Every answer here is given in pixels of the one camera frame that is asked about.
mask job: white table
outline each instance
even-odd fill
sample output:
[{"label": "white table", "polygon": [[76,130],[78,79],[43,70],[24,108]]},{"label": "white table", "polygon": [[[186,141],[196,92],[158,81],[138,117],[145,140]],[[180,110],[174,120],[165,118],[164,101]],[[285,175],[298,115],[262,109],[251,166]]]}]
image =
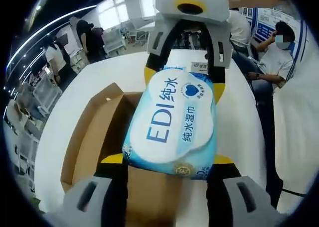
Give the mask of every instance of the white table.
[{"label": "white table", "polygon": [[[185,66],[206,62],[205,51],[172,50],[168,65]],[[92,96],[112,82],[124,92],[145,89],[146,52],[134,53],[88,65],[70,84],[55,105],[44,128],[35,160],[35,191],[44,211],[62,204],[64,191],[60,183],[64,155],[75,125]],[[255,100],[244,76],[232,61],[226,71],[226,89],[217,105],[218,153],[234,160],[242,175],[249,175],[263,188],[266,184],[264,142]],[[200,211],[197,220],[208,223],[206,183],[184,181],[183,195],[191,196],[188,208],[179,210],[181,220]]]},{"label": "white table", "polygon": [[137,31],[151,32],[154,29],[154,27],[155,27],[155,21],[147,25],[144,25],[141,28],[138,28]]}]

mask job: window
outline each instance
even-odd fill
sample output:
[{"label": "window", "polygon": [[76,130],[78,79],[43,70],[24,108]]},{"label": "window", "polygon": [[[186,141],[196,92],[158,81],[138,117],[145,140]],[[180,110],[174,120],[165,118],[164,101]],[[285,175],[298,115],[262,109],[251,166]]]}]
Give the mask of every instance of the window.
[{"label": "window", "polygon": [[125,0],[106,0],[97,6],[97,12],[104,30],[129,20]]},{"label": "window", "polygon": [[143,17],[156,15],[158,10],[155,8],[155,0],[141,0]]}]

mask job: heart logo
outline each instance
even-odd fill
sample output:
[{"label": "heart logo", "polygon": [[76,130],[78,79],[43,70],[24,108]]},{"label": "heart logo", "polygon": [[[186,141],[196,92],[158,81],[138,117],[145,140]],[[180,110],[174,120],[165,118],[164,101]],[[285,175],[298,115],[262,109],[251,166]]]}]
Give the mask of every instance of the heart logo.
[{"label": "heart logo", "polygon": [[187,96],[195,96],[197,93],[199,92],[199,90],[197,89],[196,86],[192,85],[192,84],[189,84],[186,86],[186,95]]}]

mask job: black shirt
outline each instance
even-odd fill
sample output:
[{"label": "black shirt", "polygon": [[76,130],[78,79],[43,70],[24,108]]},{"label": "black shirt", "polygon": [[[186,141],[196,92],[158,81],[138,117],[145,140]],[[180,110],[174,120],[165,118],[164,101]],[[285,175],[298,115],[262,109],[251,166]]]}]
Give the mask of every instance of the black shirt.
[{"label": "black shirt", "polygon": [[89,26],[89,23],[85,20],[79,20],[79,22],[76,24],[76,32],[78,33],[78,37],[80,39],[81,45],[81,35],[85,33],[86,35],[86,48],[89,52],[98,50],[97,44],[95,42],[95,38],[93,36],[93,32],[91,30],[91,27]]}]

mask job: blue and white package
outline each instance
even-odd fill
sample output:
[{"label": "blue and white package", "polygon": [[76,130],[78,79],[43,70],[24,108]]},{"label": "blue and white package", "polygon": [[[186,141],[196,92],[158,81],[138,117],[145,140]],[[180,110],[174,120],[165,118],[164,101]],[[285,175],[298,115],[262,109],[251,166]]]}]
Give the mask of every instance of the blue and white package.
[{"label": "blue and white package", "polygon": [[205,180],[217,150],[215,107],[207,75],[156,73],[134,113],[124,157],[138,168]]}]

